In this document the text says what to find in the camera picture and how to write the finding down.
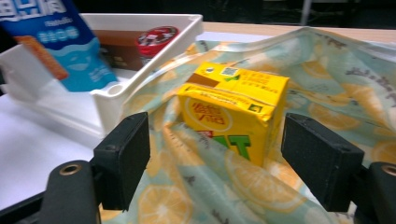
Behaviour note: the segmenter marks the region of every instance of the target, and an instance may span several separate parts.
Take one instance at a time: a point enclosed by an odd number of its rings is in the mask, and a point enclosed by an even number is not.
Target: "snack package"
[[[143,32],[135,41],[142,63],[148,63],[177,35],[178,29],[174,26],[160,26]]]
[[[2,0],[0,23],[69,91],[101,89],[116,76],[99,57],[99,40],[71,0]]]
[[[187,125],[262,166],[266,149],[276,140],[288,80],[203,63],[177,96]]]

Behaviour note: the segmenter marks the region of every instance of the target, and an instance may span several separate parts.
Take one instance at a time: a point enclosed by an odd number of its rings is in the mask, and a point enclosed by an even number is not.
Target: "barcode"
[[[222,71],[221,71],[221,75],[224,75],[224,76],[233,76],[233,75],[235,75],[236,74],[236,72],[238,71],[238,69],[236,69],[236,68],[224,68]]]

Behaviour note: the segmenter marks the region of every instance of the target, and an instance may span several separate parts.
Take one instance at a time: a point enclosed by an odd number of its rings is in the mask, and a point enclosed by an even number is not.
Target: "lemon print fabric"
[[[315,119],[361,147],[364,166],[396,163],[396,63],[389,51],[394,55],[394,49],[313,28],[254,43],[191,45],[147,74],[156,76],[130,90],[123,104],[122,117],[149,113],[150,161],[129,211],[101,210],[104,223],[351,224],[326,212],[284,161],[281,135],[264,166],[253,165],[189,128],[175,93],[203,62],[290,77],[285,112]]]
[[[308,111],[311,115],[311,118],[332,130],[350,130],[358,127],[361,124],[358,119],[354,119],[347,115],[332,111],[325,106],[315,103],[308,107]]]
[[[172,186],[149,185],[138,203],[139,223],[189,223],[191,202],[184,193]]]
[[[396,164],[396,141],[380,141],[372,151],[373,161],[384,161]]]
[[[228,152],[227,172],[248,200],[270,210],[290,212],[304,202],[304,197],[268,172],[252,165],[246,159]]]

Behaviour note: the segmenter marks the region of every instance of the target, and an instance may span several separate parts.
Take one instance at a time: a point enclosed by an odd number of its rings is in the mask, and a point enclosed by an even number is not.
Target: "blue snack package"
[[[71,0],[0,0],[0,24],[69,91],[102,89],[117,81]]]

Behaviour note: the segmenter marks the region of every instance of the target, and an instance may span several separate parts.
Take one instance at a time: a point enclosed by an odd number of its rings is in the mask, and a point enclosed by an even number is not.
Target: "juice box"
[[[177,97],[187,125],[262,166],[279,131],[288,80],[203,63],[181,86]]]

